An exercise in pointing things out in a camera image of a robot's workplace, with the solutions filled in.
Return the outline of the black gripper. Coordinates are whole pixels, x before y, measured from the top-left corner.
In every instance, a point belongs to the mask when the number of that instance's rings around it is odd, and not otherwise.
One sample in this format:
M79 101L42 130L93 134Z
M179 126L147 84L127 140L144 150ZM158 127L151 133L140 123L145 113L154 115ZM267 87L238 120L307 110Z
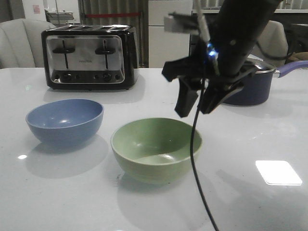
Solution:
M198 98L199 81L209 84L202 96L200 111L209 114L226 99L243 89L243 79L255 71L247 57L256 43L251 36L213 36L208 43L201 39L191 55L165 62L162 75L167 81L179 78L175 111L187 117Z

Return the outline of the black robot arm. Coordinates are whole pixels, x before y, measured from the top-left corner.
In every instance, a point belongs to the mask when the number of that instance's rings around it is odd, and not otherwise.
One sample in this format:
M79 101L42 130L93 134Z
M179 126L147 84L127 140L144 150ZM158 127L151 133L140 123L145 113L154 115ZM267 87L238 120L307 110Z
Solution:
M175 111L180 117L188 116L197 99L201 112L209 114L243 89L244 78L257 70L247 57L278 5L277 0L226 0L208 23L196 1L196 16L164 18L166 32L198 37L189 56L166 62L162 70L167 81L179 81Z

